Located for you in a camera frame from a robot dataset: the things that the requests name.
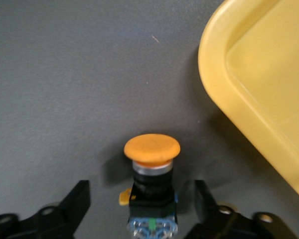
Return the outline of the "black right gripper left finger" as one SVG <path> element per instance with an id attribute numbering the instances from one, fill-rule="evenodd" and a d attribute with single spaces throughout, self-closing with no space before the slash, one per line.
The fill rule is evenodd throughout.
<path id="1" fill-rule="evenodd" d="M 15 213 L 0 215 L 0 239 L 75 239 L 90 207 L 90 182 L 80 180 L 56 206 L 46 206 L 20 220 Z"/>

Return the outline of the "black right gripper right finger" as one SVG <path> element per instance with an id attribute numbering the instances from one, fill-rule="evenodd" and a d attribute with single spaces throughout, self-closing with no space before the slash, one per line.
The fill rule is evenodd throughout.
<path id="1" fill-rule="evenodd" d="M 275 214 L 256 212 L 247 218 L 229 206 L 218 205 L 203 180 L 194 181 L 194 198 L 199 223 L 184 239 L 298 239 Z"/>

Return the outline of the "yellow mushroom push button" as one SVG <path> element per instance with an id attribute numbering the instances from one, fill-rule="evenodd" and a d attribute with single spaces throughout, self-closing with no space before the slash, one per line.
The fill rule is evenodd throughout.
<path id="1" fill-rule="evenodd" d="M 173 160 L 180 151 L 175 138 L 158 133 L 142 134 L 125 144 L 134 182 L 120 193 L 119 204 L 129 207 L 127 229 L 132 239 L 174 239 L 178 233 L 172 178 Z"/>

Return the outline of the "yellow plastic tray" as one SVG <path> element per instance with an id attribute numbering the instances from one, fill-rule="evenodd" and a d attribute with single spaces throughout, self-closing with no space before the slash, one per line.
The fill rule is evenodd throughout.
<path id="1" fill-rule="evenodd" d="M 225 0 L 198 69 L 212 101 L 299 194 L 299 0 Z"/>

